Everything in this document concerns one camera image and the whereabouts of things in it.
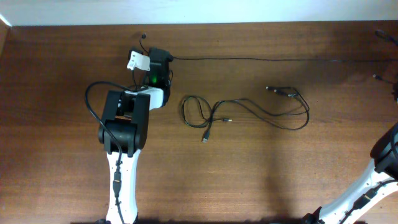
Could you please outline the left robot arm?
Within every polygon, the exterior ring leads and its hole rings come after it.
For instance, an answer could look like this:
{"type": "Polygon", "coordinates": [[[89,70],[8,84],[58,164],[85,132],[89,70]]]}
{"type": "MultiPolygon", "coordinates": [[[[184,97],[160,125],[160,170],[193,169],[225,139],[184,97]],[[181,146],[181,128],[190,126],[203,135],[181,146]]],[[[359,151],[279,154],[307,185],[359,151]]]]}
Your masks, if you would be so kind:
{"type": "Polygon", "coordinates": [[[131,50],[127,68],[145,71],[144,81],[135,89],[120,86],[109,91],[103,115],[96,118],[110,171],[109,208],[99,223],[137,221],[138,158],[146,143],[150,110],[165,106],[170,98],[173,59],[170,52],[155,47],[148,55],[131,50]]]}

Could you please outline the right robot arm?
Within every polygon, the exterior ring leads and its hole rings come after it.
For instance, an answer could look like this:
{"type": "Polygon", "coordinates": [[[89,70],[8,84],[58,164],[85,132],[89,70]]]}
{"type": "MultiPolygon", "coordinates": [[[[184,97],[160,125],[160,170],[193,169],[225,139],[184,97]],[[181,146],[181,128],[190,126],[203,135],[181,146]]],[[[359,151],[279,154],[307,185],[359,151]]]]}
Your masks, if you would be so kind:
{"type": "Polygon", "coordinates": [[[309,224],[355,223],[388,195],[397,192],[397,125],[374,145],[371,160],[349,188],[331,203],[302,218],[309,224]]]}

